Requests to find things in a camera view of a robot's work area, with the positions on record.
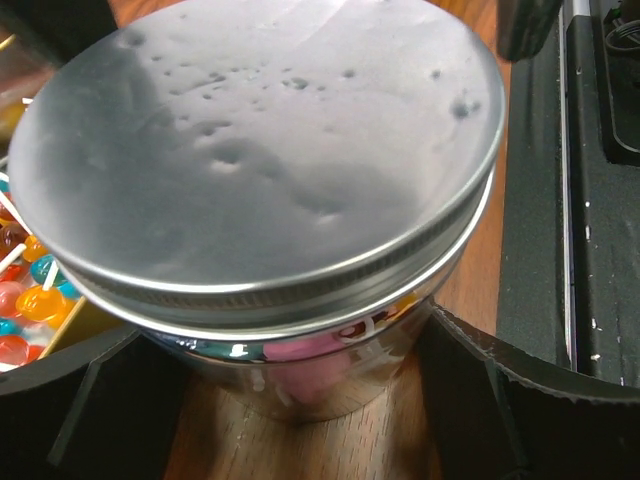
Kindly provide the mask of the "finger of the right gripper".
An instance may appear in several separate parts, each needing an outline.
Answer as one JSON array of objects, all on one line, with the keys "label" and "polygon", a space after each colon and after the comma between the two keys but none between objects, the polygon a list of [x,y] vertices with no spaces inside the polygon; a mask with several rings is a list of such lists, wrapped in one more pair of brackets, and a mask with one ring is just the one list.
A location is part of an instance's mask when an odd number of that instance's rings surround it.
[{"label": "finger of the right gripper", "polygon": [[497,54],[511,63],[535,57],[562,4],[562,0],[498,0]]}]

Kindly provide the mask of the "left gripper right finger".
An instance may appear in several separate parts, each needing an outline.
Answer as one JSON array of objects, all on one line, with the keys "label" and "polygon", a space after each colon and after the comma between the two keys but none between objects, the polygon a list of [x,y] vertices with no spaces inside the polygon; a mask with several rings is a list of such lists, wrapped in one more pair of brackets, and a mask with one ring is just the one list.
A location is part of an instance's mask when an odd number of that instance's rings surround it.
[{"label": "left gripper right finger", "polygon": [[636,479],[639,391],[563,369],[428,308],[422,388],[445,479]]}]

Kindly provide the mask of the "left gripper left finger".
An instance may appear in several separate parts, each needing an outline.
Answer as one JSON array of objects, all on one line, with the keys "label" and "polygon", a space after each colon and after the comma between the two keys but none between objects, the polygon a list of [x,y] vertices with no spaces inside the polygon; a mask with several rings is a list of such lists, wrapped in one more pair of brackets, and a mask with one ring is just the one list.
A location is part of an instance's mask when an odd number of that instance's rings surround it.
[{"label": "left gripper left finger", "polygon": [[129,327],[2,374],[2,478],[163,478],[188,380]]}]

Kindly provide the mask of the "clear glass jar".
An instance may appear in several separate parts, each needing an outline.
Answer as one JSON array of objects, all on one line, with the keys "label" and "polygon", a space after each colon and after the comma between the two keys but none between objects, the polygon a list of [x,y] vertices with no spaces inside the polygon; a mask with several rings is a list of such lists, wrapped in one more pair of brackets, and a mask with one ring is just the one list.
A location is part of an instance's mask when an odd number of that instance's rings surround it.
[{"label": "clear glass jar", "polygon": [[189,245],[132,236],[59,261],[100,307],[277,418],[324,420],[398,370],[479,223],[495,166],[212,162]]}]

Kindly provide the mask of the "silver jar lid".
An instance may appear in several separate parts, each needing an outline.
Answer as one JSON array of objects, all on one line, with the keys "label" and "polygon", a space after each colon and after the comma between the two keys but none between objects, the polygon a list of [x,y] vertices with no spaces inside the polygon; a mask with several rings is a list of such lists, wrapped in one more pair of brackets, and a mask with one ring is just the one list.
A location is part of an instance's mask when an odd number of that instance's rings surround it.
[{"label": "silver jar lid", "polygon": [[327,327],[447,272],[505,110],[492,52],[427,2],[185,1],[53,76],[11,141],[11,192],[131,322]]}]

